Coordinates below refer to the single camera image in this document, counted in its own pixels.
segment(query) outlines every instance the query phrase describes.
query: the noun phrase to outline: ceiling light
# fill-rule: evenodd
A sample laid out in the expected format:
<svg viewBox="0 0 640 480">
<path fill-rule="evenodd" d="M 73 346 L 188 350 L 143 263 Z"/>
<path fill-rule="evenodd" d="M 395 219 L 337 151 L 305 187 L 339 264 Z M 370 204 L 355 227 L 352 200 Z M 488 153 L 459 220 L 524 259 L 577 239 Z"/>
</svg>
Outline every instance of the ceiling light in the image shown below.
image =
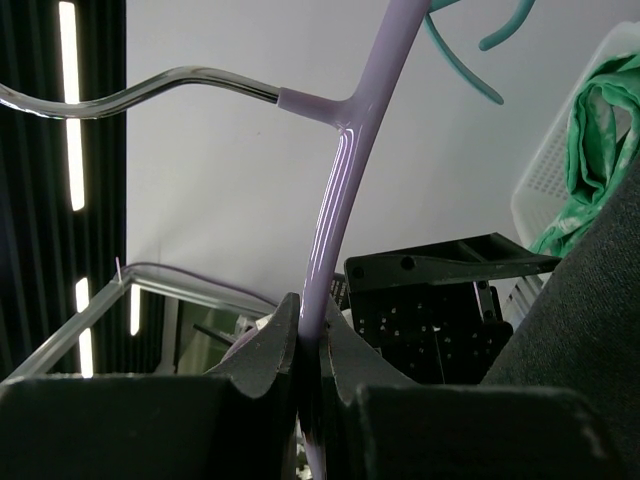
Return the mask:
<svg viewBox="0 0 640 480">
<path fill-rule="evenodd" d="M 131 286 L 131 316 L 129 318 L 131 336 L 140 331 L 140 286 Z"/>
<path fill-rule="evenodd" d="M 89 280 L 84 277 L 76 283 L 76 310 L 82 312 L 89 306 Z M 91 329 L 87 328 L 80 334 L 80 373 L 84 378 L 93 377 L 93 345 Z"/>
<path fill-rule="evenodd" d="M 80 80 L 78 75 L 76 7 L 71 2 L 60 2 L 59 13 L 64 101 L 66 103 L 78 103 L 80 101 Z M 76 212 L 84 207 L 84 168 L 80 120 L 67 120 L 66 129 L 71 208 Z"/>
</svg>

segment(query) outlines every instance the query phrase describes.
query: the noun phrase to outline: white ceiling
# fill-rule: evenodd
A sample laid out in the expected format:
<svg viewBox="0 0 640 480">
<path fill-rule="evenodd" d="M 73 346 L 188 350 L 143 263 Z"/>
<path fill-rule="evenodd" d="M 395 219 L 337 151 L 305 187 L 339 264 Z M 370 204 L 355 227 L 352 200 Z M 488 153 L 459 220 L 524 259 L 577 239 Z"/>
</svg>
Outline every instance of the white ceiling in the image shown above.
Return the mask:
<svg viewBox="0 0 640 480">
<path fill-rule="evenodd" d="M 488 53 L 478 41 L 516 0 L 434 15 L 452 49 L 504 97 L 467 86 L 421 31 L 382 125 L 340 255 L 493 231 L 573 82 L 637 0 L 538 0 Z M 128 82 L 179 65 L 350 95 L 387 0 L 135 0 Z M 300 291 L 337 133 L 230 92 L 173 90 L 128 113 L 128 260 L 181 266 L 279 300 Z"/>
</svg>

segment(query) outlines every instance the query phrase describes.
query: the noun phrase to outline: black curtain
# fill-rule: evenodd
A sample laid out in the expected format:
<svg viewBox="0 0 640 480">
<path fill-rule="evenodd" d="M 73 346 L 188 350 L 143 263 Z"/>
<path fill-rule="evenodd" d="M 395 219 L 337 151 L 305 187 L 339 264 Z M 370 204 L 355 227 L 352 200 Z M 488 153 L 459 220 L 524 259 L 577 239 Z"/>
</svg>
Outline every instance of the black curtain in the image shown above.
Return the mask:
<svg viewBox="0 0 640 480">
<path fill-rule="evenodd" d="M 75 0 L 81 99 L 125 88 L 125 0 Z M 59 1 L 0 0 L 0 83 L 63 101 Z M 75 313 L 125 258 L 126 114 L 82 122 L 85 207 L 71 209 L 65 124 L 0 106 L 0 378 Z M 128 332 L 128 296 L 93 327 L 94 371 L 147 372 L 159 362 L 162 299 L 143 295 Z M 77 348 L 53 371 L 79 371 Z"/>
</svg>

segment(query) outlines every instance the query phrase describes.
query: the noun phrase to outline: gray fabric surface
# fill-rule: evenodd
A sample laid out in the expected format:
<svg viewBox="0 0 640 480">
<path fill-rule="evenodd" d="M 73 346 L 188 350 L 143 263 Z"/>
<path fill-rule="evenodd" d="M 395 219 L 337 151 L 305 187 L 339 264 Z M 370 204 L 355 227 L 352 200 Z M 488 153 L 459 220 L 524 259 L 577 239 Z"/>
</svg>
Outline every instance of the gray fabric surface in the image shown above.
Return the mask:
<svg viewBox="0 0 640 480">
<path fill-rule="evenodd" d="M 568 387 L 607 422 L 640 478 L 640 161 L 482 382 Z"/>
</svg>

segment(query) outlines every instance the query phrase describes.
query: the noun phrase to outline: green fabric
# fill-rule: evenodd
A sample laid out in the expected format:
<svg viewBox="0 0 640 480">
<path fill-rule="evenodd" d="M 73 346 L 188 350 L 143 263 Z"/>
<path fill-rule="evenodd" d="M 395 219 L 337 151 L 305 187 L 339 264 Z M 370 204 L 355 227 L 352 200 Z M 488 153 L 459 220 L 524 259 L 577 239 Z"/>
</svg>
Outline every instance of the green fabric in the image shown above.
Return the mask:
<svg viewBox="0 0 640 480">
<path fill-rule="evenodd" d="M 617 131 L 616 110 L 631 116 L 627 133 Z M 639 139 L 640 54 L 636 53 L 602 64 L 576 96 L 567 126 L 569 200 L 531 251 L 561 257 L 569 253 L 638 157 Z"/>
</svg>

